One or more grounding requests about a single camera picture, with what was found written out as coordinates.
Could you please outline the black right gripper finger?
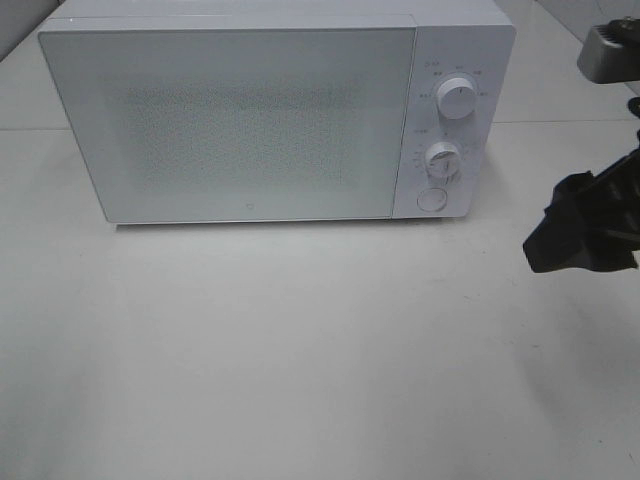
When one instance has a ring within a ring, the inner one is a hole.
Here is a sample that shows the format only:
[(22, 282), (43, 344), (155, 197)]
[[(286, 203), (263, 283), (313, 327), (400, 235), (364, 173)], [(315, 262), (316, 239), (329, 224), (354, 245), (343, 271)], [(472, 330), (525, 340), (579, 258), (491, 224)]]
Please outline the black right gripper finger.
[(544, 218), (523, 244), (535, 273), (637, 269), (638, 250), (638, 150), (598, 175), (586, 171), (560, 181)]

